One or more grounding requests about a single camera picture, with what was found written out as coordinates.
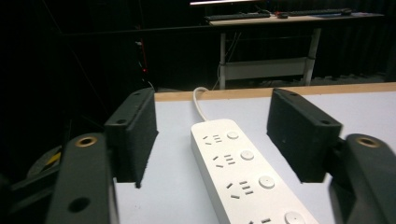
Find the white power strip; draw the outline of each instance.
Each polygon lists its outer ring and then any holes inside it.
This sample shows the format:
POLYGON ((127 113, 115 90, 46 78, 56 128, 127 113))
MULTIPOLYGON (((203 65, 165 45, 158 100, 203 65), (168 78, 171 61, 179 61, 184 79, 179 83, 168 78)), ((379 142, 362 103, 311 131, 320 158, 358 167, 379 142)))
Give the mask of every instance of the white power strip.
POLYGON ((191 146, 220 224, 318 223, 234 121, 194 124, 191 146))

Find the dark background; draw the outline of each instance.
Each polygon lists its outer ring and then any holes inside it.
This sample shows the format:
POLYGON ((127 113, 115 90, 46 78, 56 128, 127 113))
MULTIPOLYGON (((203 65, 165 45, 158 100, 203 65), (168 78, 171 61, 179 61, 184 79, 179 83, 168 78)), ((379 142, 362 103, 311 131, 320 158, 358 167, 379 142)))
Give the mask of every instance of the dark background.
MULTIPOLYGON (((59 33, 89 33, 203 25, 207 14, 253 6, 190 8, 188 0, 3 0, 0 3, 0 173, 26 177, 45 152, 103 124, 133 91, 153 85, 182 91, 212 87, 219 34, 65 41, 59 33)), ((261 8, 290 11, 350 7, 396 13, 393 0, 282 0, 261 8)), ((246 32, 231 61, 305 56, 309 29, 246 32), (276 39, 284 36, 300 36, 276 39)), ((390 24, 322 29, 314 77, 384 73, 395 29, 390 24)))

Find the power cord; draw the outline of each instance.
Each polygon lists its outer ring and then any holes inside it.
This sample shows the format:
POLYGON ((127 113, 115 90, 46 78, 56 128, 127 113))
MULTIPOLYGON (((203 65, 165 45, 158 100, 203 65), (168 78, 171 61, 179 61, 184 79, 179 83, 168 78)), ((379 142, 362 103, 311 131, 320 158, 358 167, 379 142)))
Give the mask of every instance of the power cord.
POLYGON ((198 105, 197 97, 196 97, 196 93, 197 93, 198 91, 209 91, 209 90, 208 90, 207 88, 205 88, 205 87, 197 87, 197 88, 195 88, 195 90, 192 92, 192 99, 193 99, 193 101, 194 101, 194 103, 195 103, 195 107, 196 107, 196 109, 197 109, 197 111, 198 111, 198 114, 201 116, 201 118, 202 118, 204 121, 208 121, 208 119, 205 117, 204 113, 202 112, 201 107, 198 105))

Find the cable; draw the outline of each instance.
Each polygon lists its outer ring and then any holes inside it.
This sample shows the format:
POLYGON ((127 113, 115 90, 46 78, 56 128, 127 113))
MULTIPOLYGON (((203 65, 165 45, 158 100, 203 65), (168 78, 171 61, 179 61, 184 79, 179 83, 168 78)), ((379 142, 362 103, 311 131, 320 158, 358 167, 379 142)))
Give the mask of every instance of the cable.
POLYGON ((212 90, 214 90, 216 88, 216 86, 218 85, 219 81, 220 81, 220 64, 218 65, 218 79, 216 80, 216 83, 213 86, 212 90))
POLYGON ((205 88, 205 87, 197 87, 192 92, 192 99, 193 99, 193 101, 195 103, 195 107, 197 108, 198 114, 201 116, 201 118, 204 121, 208 121, 208 119, 205 117, 204 113, 202 113, 201 107, 198 105, 197 97, 196 97, 196 92, 198 92, 198 91, 209 91, 209 90, 207 88, 205 88))

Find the desk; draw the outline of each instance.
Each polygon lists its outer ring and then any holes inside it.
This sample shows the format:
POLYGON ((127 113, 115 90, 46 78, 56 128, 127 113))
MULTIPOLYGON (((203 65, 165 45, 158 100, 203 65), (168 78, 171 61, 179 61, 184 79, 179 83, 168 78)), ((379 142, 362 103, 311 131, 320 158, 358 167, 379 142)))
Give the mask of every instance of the desk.
MULTIPOLYGON (((350 16, 322 15, 322 16, 302 16, 289 17, 288 19, 278 19, 276 16, 264 19, 237 20, 237 21, 212 21, 213 26, 220 25, 246 25, 246 24, 280 24, 295 23, 301 21, 347 21, 356 19, 367 19, 372 17, 382 17, 379 14, 372 13, 352 13, 350 16)), ((226 34, 220 35, 220 61, 219 61, 219 88, 225 89, 225 81, 232 79, 255 78, 255 77, 282 77, 303 74, 302 84, 309 86, 312 72, 314 70, 315 59, 317 55, 318 43, 321 28, 314 28, 311 38, 311 44, 306 57, 290 58, 281 60, 265 60, 255 62, 225 62, 226 54, 226 34)))
MULTIPOLYGON (((344 127, 340 137, 365 133, 396 149, 396 83, 285 88, 302 94, 344 127)), ((266 135, 272 89, 207 91, 199 104, 208 119, 233 119, 319 223, 333 224, 328 186, 301 184, 266 135)), ((156 93, 159 135, 141 189, 116 184, 120 223, 217 224, 191 151, 190 128, 201 118, 191 92, 156 93)))

